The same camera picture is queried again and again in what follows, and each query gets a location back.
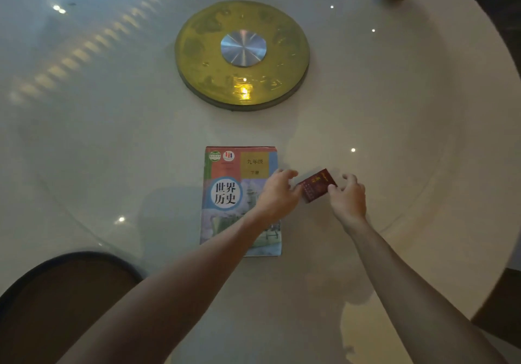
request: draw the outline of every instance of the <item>round table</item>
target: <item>round table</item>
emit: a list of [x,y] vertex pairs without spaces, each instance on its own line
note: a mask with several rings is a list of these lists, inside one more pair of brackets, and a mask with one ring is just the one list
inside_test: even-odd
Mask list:
[[[466,316],[491,292],[520,224],[521,85],[473,0],[254,0],[296,20],[311,59],[296,94],[251,113],[176,70],[179,29],[221,0],[0,1],[2,290],[80,249],[157,270],[199,244],[205,146],[274,145],[303,177],[355,173],[375,228]],[[407,362],[327,198],[282,234],[173,361]]]

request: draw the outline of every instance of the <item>silver center cap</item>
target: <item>silver center cap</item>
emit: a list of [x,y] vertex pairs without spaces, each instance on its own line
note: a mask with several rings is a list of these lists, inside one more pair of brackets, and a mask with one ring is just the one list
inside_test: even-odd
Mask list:
[[262,61],[266,55],[266,40],[255,32],[237,30],[221,40],[221,52],[232,65],[252,66]]

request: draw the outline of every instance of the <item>gold turntable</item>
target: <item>gold turntable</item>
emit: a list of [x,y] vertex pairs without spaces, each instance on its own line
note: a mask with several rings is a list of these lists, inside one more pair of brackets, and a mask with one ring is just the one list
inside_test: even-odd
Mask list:
[[228,110],[261,110],[295,93],[309,65],[302,28],[258,2],[225,1],[194,14],[177,35],[179,74],[195,94]]

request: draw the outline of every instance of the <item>forearm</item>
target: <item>forearm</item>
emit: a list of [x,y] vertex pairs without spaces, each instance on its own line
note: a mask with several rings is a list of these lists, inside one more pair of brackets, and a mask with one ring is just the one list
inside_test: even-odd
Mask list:
[[415,364],[504,364],[485,337],[368,224],[348,231],[367,275]]
[[199,321],[246,250],[266,228],[249,212],[124,296],[60,364],[163,363]]

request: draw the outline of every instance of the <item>book cover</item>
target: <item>book cover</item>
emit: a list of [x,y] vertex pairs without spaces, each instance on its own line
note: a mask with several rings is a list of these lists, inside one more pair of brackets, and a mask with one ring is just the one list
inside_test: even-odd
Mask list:
[[[277,168],[275,147],[207,147],[200,243],[224,231],[252,209],[266,180]],[[259,235],[245,256],[281,253],[279,221]]]

